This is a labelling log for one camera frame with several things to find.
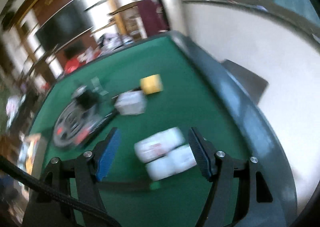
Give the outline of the white pill bottle green label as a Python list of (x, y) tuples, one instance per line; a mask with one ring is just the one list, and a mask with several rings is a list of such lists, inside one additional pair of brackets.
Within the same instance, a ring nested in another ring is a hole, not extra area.
[(170, 151), (164, 157), (146, 164), (146, 171), (153, 181), (185, 172), (197, 165), (191, 147), (183, 145)]

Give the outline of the clear bag with pink item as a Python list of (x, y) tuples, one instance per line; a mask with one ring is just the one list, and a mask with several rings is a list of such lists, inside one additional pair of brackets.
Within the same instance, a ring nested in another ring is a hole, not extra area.
[(74, 138), (74, 145), (79, 146), (83, 145), (89, 138), (89, 135), (94, 131), (96, 128), (97, 123), (96, 122), (88, 122), (86, 123), (78, 133), (76, 133)]

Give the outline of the black pen blue ends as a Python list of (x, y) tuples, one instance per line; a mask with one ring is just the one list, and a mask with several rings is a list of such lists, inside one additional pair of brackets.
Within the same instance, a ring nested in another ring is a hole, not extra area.
[(88, 140), (83, 145), (79, 145), (79, 146), (87, 147), (118, 114), (119, 112), (116, 109), (114, 109), (111, 113), (107, 114), (105, 117), (100, 118), (99, 120), (93, 120), (92, 122), (97, 123), (96, 128), (89, 135)]

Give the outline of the white pill bottle red label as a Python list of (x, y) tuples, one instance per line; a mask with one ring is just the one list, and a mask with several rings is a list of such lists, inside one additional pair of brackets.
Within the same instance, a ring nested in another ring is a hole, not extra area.
[(185, 142), (178, 127), (158, 132), (134, 144), (135, 154), (143, 163), (154, 161)]

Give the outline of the small white medicine box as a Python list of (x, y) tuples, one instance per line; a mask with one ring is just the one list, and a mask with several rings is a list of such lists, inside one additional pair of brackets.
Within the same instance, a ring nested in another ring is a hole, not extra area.
[(114, 106), (121, 115), (139, 115), (146, 109), (146, 96), (142, 90), (120, 94)]

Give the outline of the round grey table control panel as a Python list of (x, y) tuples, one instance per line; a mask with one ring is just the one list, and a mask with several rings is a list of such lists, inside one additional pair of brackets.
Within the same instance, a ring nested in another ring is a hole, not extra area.
[(77, 147), (73, 141), (76, 133), (88, 122), (99, 120), (99, 105), (85, 110), (77, 105), (75, 101), (70, 104), (59, 115), (53, 129), (53, 143), (58, 148), (68, 149)]

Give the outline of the black cylindrical motor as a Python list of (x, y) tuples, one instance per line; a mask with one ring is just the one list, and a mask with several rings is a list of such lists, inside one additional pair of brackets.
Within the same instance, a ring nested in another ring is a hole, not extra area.
[(98, 95), (87, 85), (81, 85), (72, 94), (72, 100), (83, 109), (88, 110), (99, 102)]

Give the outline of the cardboard box tray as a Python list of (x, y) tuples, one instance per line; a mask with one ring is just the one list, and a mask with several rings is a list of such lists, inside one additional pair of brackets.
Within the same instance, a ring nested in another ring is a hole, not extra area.
[(28, 174), (32, 173), (36, 151), (41, 140), (41, 134), (25, 136), (18, 155), (17, 166)]

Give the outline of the yellow tape roll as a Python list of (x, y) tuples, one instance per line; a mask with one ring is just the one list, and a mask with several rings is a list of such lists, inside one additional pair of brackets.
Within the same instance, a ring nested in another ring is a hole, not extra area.
[(155, 74), (140, 79), (140, 87), (146, 95), (161, 92), (163, 85), (160, 75)]

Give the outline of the pile of clothes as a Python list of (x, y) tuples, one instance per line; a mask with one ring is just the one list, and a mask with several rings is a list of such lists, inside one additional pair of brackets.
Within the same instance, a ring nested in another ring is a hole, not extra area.
[(134, 39), (131, 36), (120, 34), (108, 34), (105, 33), (98, 39), (99, 47), (102, 51), (114, 51), (128, 44), (134, 43)]

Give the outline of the dark red hanging cloth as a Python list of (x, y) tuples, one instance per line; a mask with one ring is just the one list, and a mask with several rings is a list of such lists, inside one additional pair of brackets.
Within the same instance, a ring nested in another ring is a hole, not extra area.
[(141, 16), (147, 37), (155, 36), (161, 31), (168, 31), (168, 25), (165, 22), (161, 10), (161, 5), (155, 0), (137, 1), (137, 8)]

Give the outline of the black wall television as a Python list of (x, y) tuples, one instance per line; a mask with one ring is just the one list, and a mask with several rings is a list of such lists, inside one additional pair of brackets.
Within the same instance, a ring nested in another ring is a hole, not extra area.
[(69, 41), (93, 28), (83, 0), (72, 0), (57, 11), (35, 33), (44, 51), (61, 48)]

